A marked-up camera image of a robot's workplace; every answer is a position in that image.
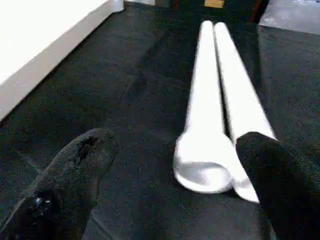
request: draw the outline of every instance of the black rubber mat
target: black rubber mat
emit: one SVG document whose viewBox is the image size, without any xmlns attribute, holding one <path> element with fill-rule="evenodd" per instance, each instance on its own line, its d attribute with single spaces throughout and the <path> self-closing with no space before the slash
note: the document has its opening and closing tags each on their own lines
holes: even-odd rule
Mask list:
<svg viewBox="0 0 320 240">
<path fill-rule="evenodd" d="M 128 4 L 102 23 L 1 123 L 0 144 L 11 148 L 1 161 L 14 159 L 10 164 L 28 176 L 23 180 L 26 186 L 62 147 L 87 130 L 107 127 L 120 138 L 123 151 L 101 183 L 99 204 L 91 213 L 84 239 L 267 239 L 259 206 L 232 192 L 187 191 L 172 174 L 175 140 L 185 124 L 199 27 L 206 19 L 233 21 L 225 15 Z M 283 66 L 269 62 L 272 67 L 262 79 L 257 27 L 242 23 L 229 27 L 276 135 L 295 137 L 295 121 L 286 125 L 280 122 L 285 110 L 277 113 L 286 100 L 273 98 L 281 96 L 286 86 L 269 90 L 273 78 L 282 80 L 273 74 Z M 266 39 L 267 46 L 273 44 Z M 309 51 L 299 53 L 301 61 L 308 56 Z M 286 64 L 287 71 L 294 67 Z M 304 78 L 297 72 L 288 77 Z M 319 107 L 312 110 L 319 112 Z M 312 114 L 300 121 L 302 132 L 308 121 L 315 120 Z M 315 144 L 319 127 L 311 135 Z M 18 163 L 17 153 L 23 164 Z M 24 188 L 21 181 L 17 175 L 4 179 L 4 191 L 19 192 Z M 1 218 L 8 214 L 15 196 L 1 199 L 5 203 Z"/>
</svg>

